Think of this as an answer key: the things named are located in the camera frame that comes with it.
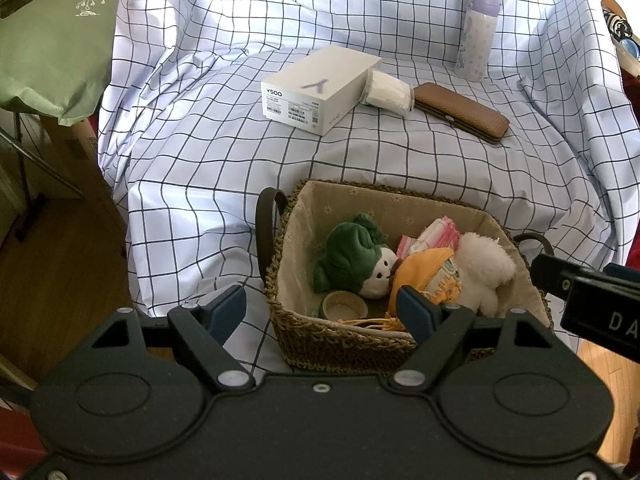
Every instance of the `thermos bottle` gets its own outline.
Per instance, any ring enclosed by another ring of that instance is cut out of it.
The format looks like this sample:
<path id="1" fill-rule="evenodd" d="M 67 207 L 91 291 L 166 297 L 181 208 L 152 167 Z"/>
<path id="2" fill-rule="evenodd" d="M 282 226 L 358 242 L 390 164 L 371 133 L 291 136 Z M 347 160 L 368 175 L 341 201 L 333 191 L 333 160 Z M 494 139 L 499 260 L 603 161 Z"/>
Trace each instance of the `thermos bottle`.
<path id="1" fill-rule="evenodd" d="M 454 70 L 460 77 L 469 81 L 484 77 L 499 12 L 498 0 L 469 0 Z"/>

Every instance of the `white fluffy plush toy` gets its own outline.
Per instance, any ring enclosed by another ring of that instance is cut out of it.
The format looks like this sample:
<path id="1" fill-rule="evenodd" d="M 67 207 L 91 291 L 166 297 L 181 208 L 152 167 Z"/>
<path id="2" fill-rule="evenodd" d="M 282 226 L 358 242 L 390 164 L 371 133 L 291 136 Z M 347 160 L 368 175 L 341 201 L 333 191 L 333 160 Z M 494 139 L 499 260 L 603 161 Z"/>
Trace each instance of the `white fluffy plush toy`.
<path id="1" fill-rule="evenodd" d="M 516 264 L 497 240 L 476 233 L 460 237 L 454 260 L 462 284 L 456 303 L 474 312 L 479 308 L 483 316 L 495 317 L 498 313 L 495 289 L 515 275 Z"/>

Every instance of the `white grid fabric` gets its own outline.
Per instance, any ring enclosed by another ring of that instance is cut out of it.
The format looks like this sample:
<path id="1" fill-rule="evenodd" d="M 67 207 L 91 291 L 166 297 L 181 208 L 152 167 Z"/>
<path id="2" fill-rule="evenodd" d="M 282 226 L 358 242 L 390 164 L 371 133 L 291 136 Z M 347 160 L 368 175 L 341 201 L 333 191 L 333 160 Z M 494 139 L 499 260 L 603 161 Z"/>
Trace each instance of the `white grid fabric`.
<path id="1" fill-rule="evenodd" d="M 282 369 L 254 210 L 263 188 L 301 178 L 462 200 L 512 234 L 544 234 L 560 257 L 624 262 L 640 137 L 599 2 L 500 2 L 489 77 L 467 82 L 452 72 L 463 0 L 120 0 L 98 158 L 129 221 L 137 306 L 163 315 L 245 283 L 250 312 L 229 345 L 254 372 Z M 494 108 L 510 130 L 492 146 L 420 110 L 403 120 L 363 105 L 324 137 L 265 119 L 260 81 L 329 43 Z"/>

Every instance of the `purple bottle lid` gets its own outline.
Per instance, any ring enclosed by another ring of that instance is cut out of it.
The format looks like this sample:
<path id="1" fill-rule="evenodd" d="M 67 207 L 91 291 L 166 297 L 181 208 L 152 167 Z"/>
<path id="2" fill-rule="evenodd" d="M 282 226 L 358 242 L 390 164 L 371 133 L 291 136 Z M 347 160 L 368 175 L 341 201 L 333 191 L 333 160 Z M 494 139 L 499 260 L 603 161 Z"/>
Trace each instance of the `purple bottle lid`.
<path id="1" fill-rule="evenodd" d="M 500 13 L 500 2 L 498 0 L 470 0 L 469 9 L 495 18 Z"/>

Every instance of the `basket handle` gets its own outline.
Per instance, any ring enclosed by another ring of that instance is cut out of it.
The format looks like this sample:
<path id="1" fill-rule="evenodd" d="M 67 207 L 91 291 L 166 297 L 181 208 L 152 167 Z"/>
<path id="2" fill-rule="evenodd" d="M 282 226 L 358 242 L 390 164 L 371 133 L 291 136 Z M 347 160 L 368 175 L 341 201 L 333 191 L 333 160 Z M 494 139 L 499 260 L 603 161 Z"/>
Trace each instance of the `basket handle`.
<path id="1" fill-rule="evenodd" d="M 282 215 L 287 207 L 287 196 L 279 189 L 266 187 L 255 206 L 255 248 L 258 255 L 258 270 L 266 284 L 267 268 L 273 259 L 273 203 Z"/>
<path id="2" fill-rule="evenodd" d="M 524 240 L 536 240 L 542 244 L 542 248 L 544 249 L 546 254 L 549 256 L 554 256 L 554 247 L 551 245 L 551 242 L 547 240 L 543 235 L 539 235 L 538 233 L 522 233 L 519 235 L 515 235 L 513 237 L 513 241 L 516 242 L 517 245 Z"/>

